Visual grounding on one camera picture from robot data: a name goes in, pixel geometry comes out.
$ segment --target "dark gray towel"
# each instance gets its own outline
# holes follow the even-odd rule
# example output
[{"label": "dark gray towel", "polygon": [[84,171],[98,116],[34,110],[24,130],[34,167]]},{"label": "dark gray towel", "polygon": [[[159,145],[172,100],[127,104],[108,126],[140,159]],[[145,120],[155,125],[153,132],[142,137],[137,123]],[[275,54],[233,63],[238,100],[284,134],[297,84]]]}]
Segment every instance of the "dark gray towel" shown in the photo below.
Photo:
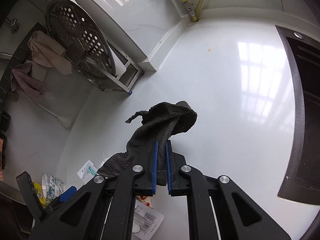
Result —
[{"label": "dark gray towel", "polygon": [[116,153],[98,170],[105,177],[119,175],[128,166],[136,165],[141,154],[150,154],[153,141],[158,141],[157,184],[167,184],[165,143],[171,135],[187,132],[196,122],[197,114],[186,101],[159,103],[149,111],[136,112],[126,122],[142,116],[142,126],[132,135],[125,153]]}]

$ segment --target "yellow hose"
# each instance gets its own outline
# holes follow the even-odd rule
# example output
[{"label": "yellow hose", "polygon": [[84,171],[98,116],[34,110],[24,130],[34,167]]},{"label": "yellow hose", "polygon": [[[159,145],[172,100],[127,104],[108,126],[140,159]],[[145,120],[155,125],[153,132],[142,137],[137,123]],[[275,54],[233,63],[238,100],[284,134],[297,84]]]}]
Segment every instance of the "yellow hose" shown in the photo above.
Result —
[{"label": "yellow hose", "polygon": [[196,15],[195,15],[195,16],[192,16],[192,18],[191,18],[191,20],[192,20],[193,22],[196,22],[196,21],[198,21],[198,20],[200,19],[200,9],[201,9],[201,6],[202,6],[202,4],[203,4],[203,1],[204,1],[204,0],[199,0],[199,1],[198,1],[197,7],[196,7]]}]

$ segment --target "barcode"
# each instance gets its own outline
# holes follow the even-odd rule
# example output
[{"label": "barcode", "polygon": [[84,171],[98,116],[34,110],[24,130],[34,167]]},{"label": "barcode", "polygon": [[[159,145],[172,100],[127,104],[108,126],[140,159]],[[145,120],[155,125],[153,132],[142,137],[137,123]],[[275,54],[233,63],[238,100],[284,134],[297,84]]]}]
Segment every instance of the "barcode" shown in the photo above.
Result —
[{"label": "barcode", "polygon": [[152,224],[156,221],[156,217],[151,215],[150,213],[146,212],[146,214],[143,216],[146,222],[144,225],[139,225],[140,229],[146,234],[146,232],[150,229]]}]

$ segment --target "brush handle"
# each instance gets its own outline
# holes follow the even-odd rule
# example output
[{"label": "brush handle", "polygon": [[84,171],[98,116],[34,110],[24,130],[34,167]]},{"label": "brush handle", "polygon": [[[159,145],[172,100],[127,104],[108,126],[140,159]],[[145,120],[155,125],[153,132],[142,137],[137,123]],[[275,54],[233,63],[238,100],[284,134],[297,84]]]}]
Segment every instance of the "brush handle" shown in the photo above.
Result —
[{"label": "brush handle", "polygon": [[55,117],[59,117],[57,114],[55,114],[54,112],[51,112],[49,109],[45,108],[45,107],[42,106],[41,104],[38,104],[38,106],[40,106],[42,109],[46,110],[46,111],[49,112],[50,114],[54,115]]}]

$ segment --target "blue object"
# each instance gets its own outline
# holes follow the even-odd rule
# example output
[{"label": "blue object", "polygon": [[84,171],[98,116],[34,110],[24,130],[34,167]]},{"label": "blue object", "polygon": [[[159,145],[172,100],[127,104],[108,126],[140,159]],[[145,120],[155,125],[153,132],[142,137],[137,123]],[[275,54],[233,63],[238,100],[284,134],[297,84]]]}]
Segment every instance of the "blue object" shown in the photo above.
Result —
[{"label": "blue object", "polygon": [[155,152],[153,158],[153,172],[152,172],[152,193],[156,194],[156,184],[157,184],[157,163],[158,163],[158,142],[155,142]]},{"label": "blue object", "polygon": [[166,152],[166,155],[167,155],[168,192],[169,192],[169,195],[171,195],[171,193],[172,193],[172,179],[171,179],[171,165],[170,165],[168,142],[166,142],[166,144],[165,144],[165,152]]},{"label": "blue object", "polygon": [[60,195],[60,202],[66,202],[75,192],[77,191],[77,188],[75,186],[71,186],[68,188],[63,194]]}]

